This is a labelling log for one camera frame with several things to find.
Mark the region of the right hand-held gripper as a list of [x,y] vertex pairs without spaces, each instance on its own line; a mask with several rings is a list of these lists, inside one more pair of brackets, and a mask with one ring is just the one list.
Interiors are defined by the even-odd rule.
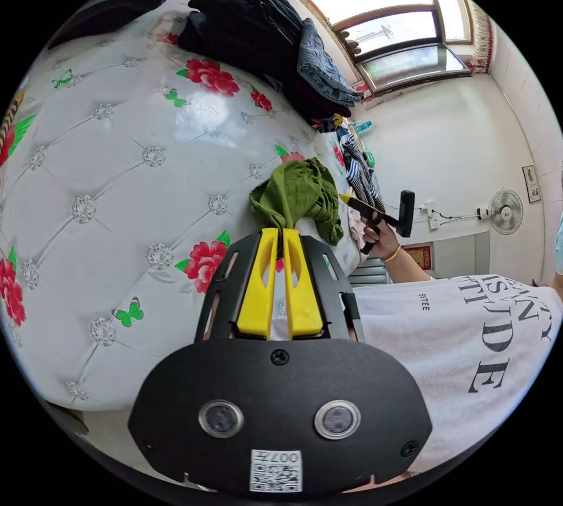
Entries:
[[341,193],[339,194],[339,198],[343,203],[346,203],[349,208],[357,211],[363,218],[370,220],[374,228],[377,227],[378,222],[385,222],[389,227],[394,227],[397,232],[399,232],[399,220],[397,220],[396,218],[375,209],[374,207],[360,201],[359,199],[353,199],[352,196],[349,196],[347,194]]

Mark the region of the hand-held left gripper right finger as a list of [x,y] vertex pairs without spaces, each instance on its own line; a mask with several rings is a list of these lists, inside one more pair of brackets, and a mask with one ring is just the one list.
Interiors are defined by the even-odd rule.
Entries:
[[283,260],[289,337],[316,337],[323,321],[299,231],[283,230]]

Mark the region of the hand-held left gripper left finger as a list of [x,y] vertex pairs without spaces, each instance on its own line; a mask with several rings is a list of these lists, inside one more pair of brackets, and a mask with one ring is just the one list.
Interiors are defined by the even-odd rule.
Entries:
[[243,337],[268,338],[270,335],[278,240],[277,228],[261,231],[236,323]]

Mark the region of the person's right hand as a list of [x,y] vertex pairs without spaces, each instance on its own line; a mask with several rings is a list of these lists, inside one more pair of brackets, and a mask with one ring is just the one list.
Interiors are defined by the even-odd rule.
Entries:
[[365,217],[361,218],[364,225],[363,240],[366,246],[371,246],[371,254],[381,260],[387,260],[399,249],[399,242],[395,232],[388,224],[380,220],[369,220]]

